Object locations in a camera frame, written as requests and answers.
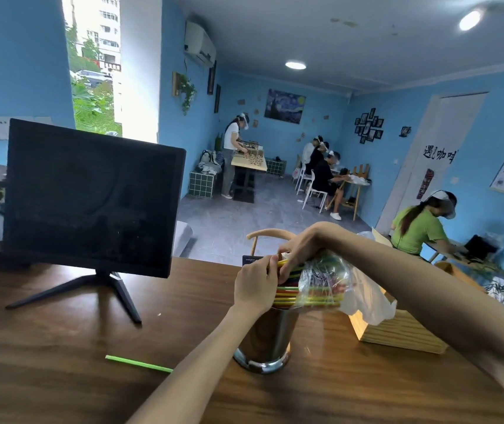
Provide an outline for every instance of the person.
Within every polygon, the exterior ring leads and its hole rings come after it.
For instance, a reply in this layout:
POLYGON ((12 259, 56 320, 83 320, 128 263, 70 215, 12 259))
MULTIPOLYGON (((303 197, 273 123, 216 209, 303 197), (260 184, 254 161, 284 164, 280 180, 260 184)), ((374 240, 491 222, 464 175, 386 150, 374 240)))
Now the person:
POLYGON ((328 156, 321 160, 317 166, 313 169, 315 174, 315 179, 313 180, 313 189, 320 192, 326 192, 326 202, 321 202, 321 205, 329 206, 330 200, 333 196, 334 208, 330 212, 330 217, 334 220, 342 220, 340 214, 338 213, 338 208, 342 202, 342 197, 344 196, 344 190, 338 188, 338 184, 344 181, 345 176, 334 175, 330 170, 330 166, 338 163, 340 161, 340 153, 337 151, 329 151, 328 156))
POLYGON ((232 165, 232 158, 234 152, 240 150, 243 153, 248 153, 240 141, 240 130, 248 129, 249 117, 245 113, 241 113, 230 122, 224 130, 224 145, 222 149, 222 156, 224 156, 224 173, 222 174, 222 191, 221 195, 226 199, 232 199, 230 189, 232 181, 234 180, 234 166, 232 165))
POLYGON ((504 389, 503 304, 420 259, 320 221, 279 247, 278 253, 290 253, 279 276, 277 255, 242 267, 234 281, 234 305, 224 319, 127 424, 199 423, 234 351, 272 305, 278 283, 322 249, 359 268, 402 302, 428 330, 504 389))
POLYGON ((465 253, 467 250, 448 241, 439 217, 453 219, 458 200, 451 192, 437 191, 416 206, 405 208, 397 214, 391 229, 395 230, 393 247, 414 256, 420 256, 423 242, 434 241, 438 250, 445 253, 465 253))
POLYGON ((305 165, 305 174, 311 175, 311 171, 317 163, 324 159, 324 154, 330 149, 330 144, 327 141, 323 141, 319 147, 313 150, 311 154, 311 160, 307 165, 305 165))
POLYGON ((320 143, 322 142, 322 137, 318 135, 317 137, 313 138, 313 140, 310 143, 305 144, 305 148, 303 149, 303 155, 301 156, 301 162, 303 165, 307 165, 311 161, 311 155, 313 154, 313 151, 319 147, 320 143))

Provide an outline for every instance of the stainless steel cup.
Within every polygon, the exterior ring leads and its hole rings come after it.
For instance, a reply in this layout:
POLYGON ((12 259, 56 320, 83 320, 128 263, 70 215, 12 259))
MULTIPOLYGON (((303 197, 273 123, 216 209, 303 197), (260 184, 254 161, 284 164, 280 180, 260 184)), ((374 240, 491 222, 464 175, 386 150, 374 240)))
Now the stainless steel cup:
POLYGON ((248 331, 234 353, 234 360, 255 373, 280 370, 289 361, 291 336, 298 317, 293 309, 270 308, 248 331))

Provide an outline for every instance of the white door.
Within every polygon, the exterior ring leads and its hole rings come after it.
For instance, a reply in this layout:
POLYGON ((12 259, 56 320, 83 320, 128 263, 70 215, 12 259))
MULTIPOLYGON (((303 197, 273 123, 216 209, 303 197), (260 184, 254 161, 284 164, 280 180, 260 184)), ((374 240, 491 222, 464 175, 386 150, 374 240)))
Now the white door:
POLYGON ((487 94, 463 95, 439 99, 435 115, 425 130, 419 130, 403 170, 399 173, 393 191, 378 222, 378 231, 390 231, 391 222, 404 208, 417 205, 444 183, 450 164, 458 156, 458 150, 487 94))

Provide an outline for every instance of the air conditioner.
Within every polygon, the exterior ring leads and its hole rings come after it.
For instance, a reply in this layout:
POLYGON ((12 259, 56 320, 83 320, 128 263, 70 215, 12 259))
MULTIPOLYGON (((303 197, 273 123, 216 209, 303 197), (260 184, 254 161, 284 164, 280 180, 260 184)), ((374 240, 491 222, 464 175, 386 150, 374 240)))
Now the air conditioner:
POLYGON ((198 63, 211 68, 216 59, 216 49, 203 28, 193 22, 185 25, 185 52, 198 63))

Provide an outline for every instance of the monitor stand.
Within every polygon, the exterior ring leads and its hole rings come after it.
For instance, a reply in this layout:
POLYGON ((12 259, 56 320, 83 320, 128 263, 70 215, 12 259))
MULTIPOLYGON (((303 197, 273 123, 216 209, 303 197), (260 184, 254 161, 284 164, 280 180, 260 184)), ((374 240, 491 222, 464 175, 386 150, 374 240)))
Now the monitor stand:
POLYGON ((71 292, 76 288, 83 287, 86 285, 106 285, 112 288, 115 294, 119 297, 120 303, 124 307, 130 319, 135 324, 142 324, 140 315, 138 315, 138 311, 136 311, 134 302, 130 298, 128 290, 124 285, 124 283, 122 282, 120 275, 117 272, 108 272, 108 271, 95 271, 95 275, 80 276, 79 278, 75 278, 71 281, 68 281, 67 283, 57 285, 56 287, 52 287, 51 289, 45 290, 44 292, 36 293, 27 298, 13 302, 7 305, 5 309, 18 308, 23 305, 31 304, 32 302, 56 296, 59 293, 71 292))

